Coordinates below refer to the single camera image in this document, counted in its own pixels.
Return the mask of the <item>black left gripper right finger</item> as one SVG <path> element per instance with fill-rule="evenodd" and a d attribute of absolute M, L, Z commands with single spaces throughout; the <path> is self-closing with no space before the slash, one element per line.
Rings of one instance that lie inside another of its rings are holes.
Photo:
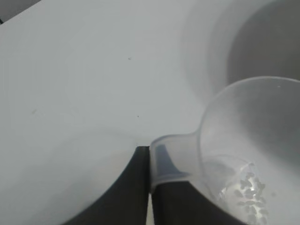
<path fill-rule="evenodd" d="M 156 225 L 233 225 L 233 216 L 192 185 L 193 173 L 166 145 L 150 147 L 150 186 Z"/>

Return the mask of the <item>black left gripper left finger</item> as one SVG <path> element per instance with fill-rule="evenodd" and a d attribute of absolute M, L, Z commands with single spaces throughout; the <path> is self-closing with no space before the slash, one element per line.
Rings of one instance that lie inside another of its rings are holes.
<path fill-rule="evenodd" d="M 150 151 L 139 146 L 118 179 L 66 225 L 144 225 L 150 191 Z"/>

